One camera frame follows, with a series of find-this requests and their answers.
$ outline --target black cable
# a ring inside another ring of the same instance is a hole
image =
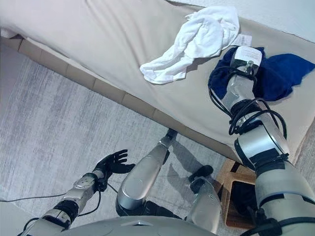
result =
[[[34,220],[38,220],[39,218],[38,217],[35,217],[35,218],[32,218],[30,219],[28,222],[26,222],[24,228],[23,228],[23,232],[26,230],[26,228],[28,227],[29,223],[34,221]]]
[[[253,88],[256,87],[257,85],[257,78],[253,75],[254,71],[252,70],[252,74],[248,74],[246,72],[243,72],[237,68],[231,67],[231,66],[222,66],[222,67],[218,67],[217,69],[215,69],[214,71],[212,71],[210,77],[212,77],[213,73],[216,73],[218,70],[221,69],[228,69],[228,70],[232,70],[233,72],[230,73],[228,75],[228,78],[230,79],[231,77],[233,77],[234,75],[240,75],[243,77],[246,77],[250,80],[253,80],[254,82],[254,86]],[[265,114],[265,113],[269,113],[273,122],[275,123],[275,125],[277,126],[277,128],[279,128],[279,124],[276,120],[276,117],[280,120],[282,128],[283,128],[283,136],[286,139],[287,138],[287,132],[286,132],[286,123],[285,120],[283,119],[283,117],[270,109],[269,105],[267,104],[267,102],[263,99],[263,98],[255,98],[253,100],[251,100],[250,102],[248,102],[241,110],[239,110],[235,115],[232,115],[231,112],[217,99],[217,97],[215,96],[215,94],[213,93],[212,89],[211,89],[211,83],[209,84],[210,88],[209,88],[209,96],[211,101],[224,113],[226,113],[228,116],[231,117],[231,121],[230,121],[230,128],[229,128],[229,135],[233,135],[234,133],[239,134],[242,133],[246,127],[249,125],[250,122],[252,122],[255,118],[257,118],[258,116]],[[252,104],[257,103],[258,101],[262,102],[265,107],[266,110],[263,111],[259,111],[256,114],[252,115],[251,117],[249,117],[248,119],[246,119],[246,121],[241,125],[241,127],[238,127],[236,124],[238,122],[238,120],[247,115],[249,108]]]
[[[293,224],[301,224],[301,223],[315,223],[314,217],[295,217],[289,218],[286,220],[279,221],[276,225],[272,223],[264,224],[258,226],[254,229],[247,230],[246,232],[242,233],[240,236],[251,236],[254,234],[261,233],[267,230],[274,230],[275,228],[282,228],[284,226],[293,225]]]
[[[112,185],[110,185],[109,183],[107,183],[107,185],[108,185],[109,187],[111,187],[111,189],[113,189],[114,192],[118,193],[118,191],[117,191]]]
[[[14,199],[14,200],[0,200],[0,203],[11,203],[11,202],[16,202],[16,201],[20,201],[20,200],[27,200],[27,199],[37,199],[37,198],[54,198],[54,197],[60,197],[65,195],[66,193],[61,193],[61,194],[57,194],[57,195],[51,195],[51,196],[40,196],[40,197],[30,197],[30,198],[18,198],[18,199]]]
[[[94,210],[91,210],[91,211],[87,212],[87,213],[78,215],[78,217],[79,217],[79,216],[88,215],[88,214],[91,214],[91,213],[93,213],[94,211],[96,211],[96,210],[98,209],[99,205],[100,205],[100,199],[101,199],[101,193],[100,193],[100,191],[99,191],[99,192],[98,192],[98,203],[97,203],[96,208],[95,208]]]

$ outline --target white cloth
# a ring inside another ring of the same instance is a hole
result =
[[[162,57],[140,66],[144,78],[154,84],[165,84],[186,75],[195,58],[220,54],[236,38],[239,22],[235,7],[212,6],[187,15],[174,45]]]

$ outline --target dark blue towel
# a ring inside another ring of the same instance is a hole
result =
[[[237,47],[227,51],[223,59],[219,60],[216,68],[230,66],[230,62]],[[315,65],[293,54],[281,54],[266,58],[264,48],[256,48],[262,52],[262,60],[256,74],[257,87],[253,91],[255,97],[266,101],[276,101],[288,96],[292,86],[299,85],[303,76],[311,72]],[[228,84],[228,69],[219,70],[210,76],[208,86],[223,99]]]

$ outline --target gray carpet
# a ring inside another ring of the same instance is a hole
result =
[[[104,155],[129,149],[129,162],[147,154],[167,128],[127,109],[2,46],[0,115],[0,198],[14,199],[61,193],[90,171]],[[297,168],[315,188],[315,125],[302,147]],[[214,167],[215,178],[225,158],[178,136],[150,193],[150,200],[185,217],[193,202],[187,176],[201,165]],[[125,175],[109,183],[119,188]],[[73,226],[117,217],[116,194],[102,194],[99,210],[79,217]],[[53,207],[58,198],[15,204],[34,216]],[[86,211],[97,203],[94,196]],[[239,235],[221,222],[219,235]]]

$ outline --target tag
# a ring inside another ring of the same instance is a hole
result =
[[[246,47],[246,46],[240,46],[235,53],[235,59],[244,60],[244,61],[253,61],[255,65],[260,65],[262,58],[261,51]]]
[[[252,45],[252,36],[239,33],[231,45],[250,47]]]

